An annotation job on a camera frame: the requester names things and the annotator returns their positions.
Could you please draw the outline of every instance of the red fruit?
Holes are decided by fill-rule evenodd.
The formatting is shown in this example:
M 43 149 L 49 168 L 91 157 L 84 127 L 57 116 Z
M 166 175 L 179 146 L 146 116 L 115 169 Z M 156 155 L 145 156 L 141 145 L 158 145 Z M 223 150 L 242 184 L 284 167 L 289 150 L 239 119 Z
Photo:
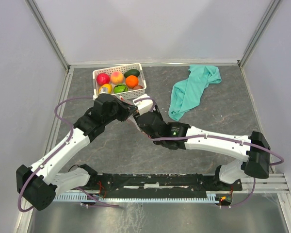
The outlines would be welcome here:
M 110 77 L 106 73 L 101 73 L 101 74 L 97 75 L 96 81 L 97 81 L 98 85 L 101 86 L 101 85 L 109 83 L 110 82 Z

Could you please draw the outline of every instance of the yellow fruit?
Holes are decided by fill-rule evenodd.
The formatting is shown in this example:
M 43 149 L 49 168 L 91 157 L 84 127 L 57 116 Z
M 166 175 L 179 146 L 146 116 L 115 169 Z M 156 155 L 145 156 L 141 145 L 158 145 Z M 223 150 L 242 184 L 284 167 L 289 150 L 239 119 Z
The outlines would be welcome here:
M 108 93 L 111 94 L 111 92 L 112 92 L 112 85 L 111 85 L 111 84 L 108 84 L 108 83 L 102 85 L 102 86 L 99 88 L 99 91 L 98 91 L 99 94 L 102 93 L 102 92 L 103 92 L 103 93 L 106 93 L 106 91 L 102 91 L 102 88 L 103 88 L 103 87 L 107 88 L 107 89 L 108 89 Z

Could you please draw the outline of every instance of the teal towel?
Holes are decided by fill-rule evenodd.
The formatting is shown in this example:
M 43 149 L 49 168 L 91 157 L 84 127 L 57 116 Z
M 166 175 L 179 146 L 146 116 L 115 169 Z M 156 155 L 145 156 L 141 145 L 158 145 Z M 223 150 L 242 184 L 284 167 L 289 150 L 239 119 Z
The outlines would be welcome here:
M 189 78 L 176 83 L 171 92 L 168 114 L 176 121 L 199 105 L 204 89 L 209 84 L 221 82 L 218 67 L 191 65 L 189 71 Z

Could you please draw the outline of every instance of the white wall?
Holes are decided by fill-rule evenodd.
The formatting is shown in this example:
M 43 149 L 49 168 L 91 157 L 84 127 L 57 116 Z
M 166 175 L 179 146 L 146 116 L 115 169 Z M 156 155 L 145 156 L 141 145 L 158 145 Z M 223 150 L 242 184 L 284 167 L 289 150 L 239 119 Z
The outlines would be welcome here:
M 244 70 L 266 138 L 286 159 L 279 170 L 291 190 L 291 0 L 281 3 Z
M 0 233 L 18 215 L 16 169 L 43 154 L 65 71 L 24 0 L 0 0 Z
M 66 60 L 236 62 L 271 0 L 36 0 Z

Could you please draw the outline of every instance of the concrete floor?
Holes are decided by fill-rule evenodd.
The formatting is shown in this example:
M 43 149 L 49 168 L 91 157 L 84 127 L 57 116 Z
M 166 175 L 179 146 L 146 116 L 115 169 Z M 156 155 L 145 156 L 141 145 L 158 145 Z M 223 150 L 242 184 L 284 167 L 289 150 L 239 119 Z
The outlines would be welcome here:
M 166 122 L 173 85 L 189 76 L 189 67 L 144 67 L 146 93 L 153 97 Z M 93 95 L 94 68 L 74 69 L 68 98 Z M 238 66 L 219 67 L 222 82 L 205 89 L 201 103 L 185 113 L 180 122 L 204 130 L 234 135 L 250 135 L 258 130 L 257 119 Z M 65 106 L 63 117 L 75 122 L 93 105 L 91 100 L 75 100 Z M 61 125 L 58 142 L 67 134 Z M 98 173 L 214 173 L 218 165 L 233 159 L 201 150 L 168 150 L 154 145 L 128 122 L 114 121 L 89 146 L 63 168 L 88 164 Z

